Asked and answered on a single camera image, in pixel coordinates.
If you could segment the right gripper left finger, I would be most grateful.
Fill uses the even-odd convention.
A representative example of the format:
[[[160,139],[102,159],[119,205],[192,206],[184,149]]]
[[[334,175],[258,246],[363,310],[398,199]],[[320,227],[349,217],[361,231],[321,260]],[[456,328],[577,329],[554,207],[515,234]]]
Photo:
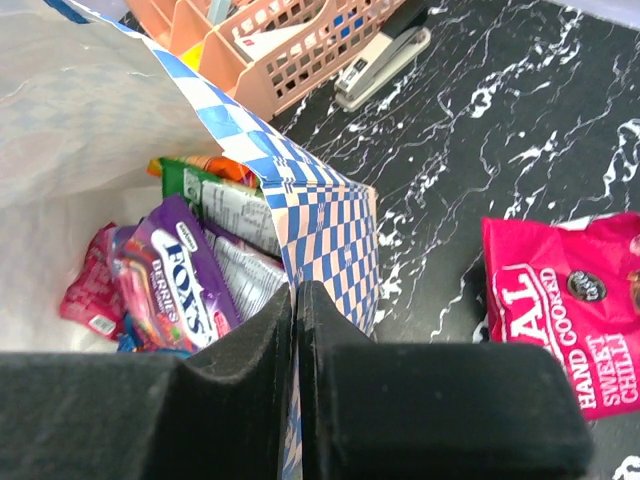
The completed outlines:
[[[289,289],[190,358],[5,354],[5,479],[277,479],[292,366]]]

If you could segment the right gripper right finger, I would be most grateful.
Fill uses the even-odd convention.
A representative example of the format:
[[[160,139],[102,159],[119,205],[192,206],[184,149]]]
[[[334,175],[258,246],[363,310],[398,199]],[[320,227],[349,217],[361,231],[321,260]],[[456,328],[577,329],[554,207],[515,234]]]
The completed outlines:
[[[322,283],[296,333],[307,479],[577,479],[594,446],[559,363],[527,344],[377,343]]]

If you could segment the pink chips bag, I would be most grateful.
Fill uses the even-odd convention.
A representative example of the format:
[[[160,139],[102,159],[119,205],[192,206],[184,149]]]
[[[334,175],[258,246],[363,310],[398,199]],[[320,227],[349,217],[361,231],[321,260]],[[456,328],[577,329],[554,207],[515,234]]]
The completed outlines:
[[[639,409],[639,215],[482,221],[489,337],[562,365],[589,420]]]

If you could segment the blue checkered paper bag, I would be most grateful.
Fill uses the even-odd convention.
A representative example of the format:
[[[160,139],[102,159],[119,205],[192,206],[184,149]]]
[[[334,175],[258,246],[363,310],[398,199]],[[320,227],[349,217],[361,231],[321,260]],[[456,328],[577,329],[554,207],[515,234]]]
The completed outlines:
[[[120,353],[62,319],[59,304],[101,228],[133,228],[162,203],[147,163],[194,154],[228,155],[262,182],[286,277],[241,325],[288,287],[292,366],[277,479],[306,479],[297,294],[322,283],[368,336],[379,298],[375,192],[150,38],[73,1],[1,5],[1,358]]]

